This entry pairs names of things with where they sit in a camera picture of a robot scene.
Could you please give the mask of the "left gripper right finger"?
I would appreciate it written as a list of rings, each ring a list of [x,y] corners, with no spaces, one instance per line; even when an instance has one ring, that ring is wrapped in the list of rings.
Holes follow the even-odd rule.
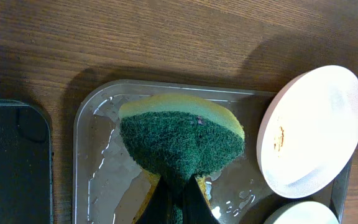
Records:
[[[184,224],[219,224],[213,216],[194,175],[183,190]]]

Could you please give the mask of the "pale blue plate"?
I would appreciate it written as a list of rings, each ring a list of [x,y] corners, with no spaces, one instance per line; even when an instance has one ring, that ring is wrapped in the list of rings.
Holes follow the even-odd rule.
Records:
[[[273,212],[264,224],[339,224],[335,214],[314,201],[293,202]]]

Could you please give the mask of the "green yellow sponge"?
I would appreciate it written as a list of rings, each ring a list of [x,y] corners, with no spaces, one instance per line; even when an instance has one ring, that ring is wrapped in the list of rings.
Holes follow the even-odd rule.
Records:
[[[158,182],[163,178],[167,183],[172,223],[183,223],[183,190],[191,176],[199,185],[201,178],[222,170],[245,149],[244,130],[233,113],[197,96],[149,96],[123,104],[119,118],[129,155]],[[199,187],[205,198],[205,188]]]

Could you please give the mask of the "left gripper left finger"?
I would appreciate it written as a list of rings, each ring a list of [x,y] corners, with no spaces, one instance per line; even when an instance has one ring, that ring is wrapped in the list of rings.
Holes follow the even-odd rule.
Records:
[[[136,224],[172,224],[173,199],[172,193],[160,178],[143,214]]]

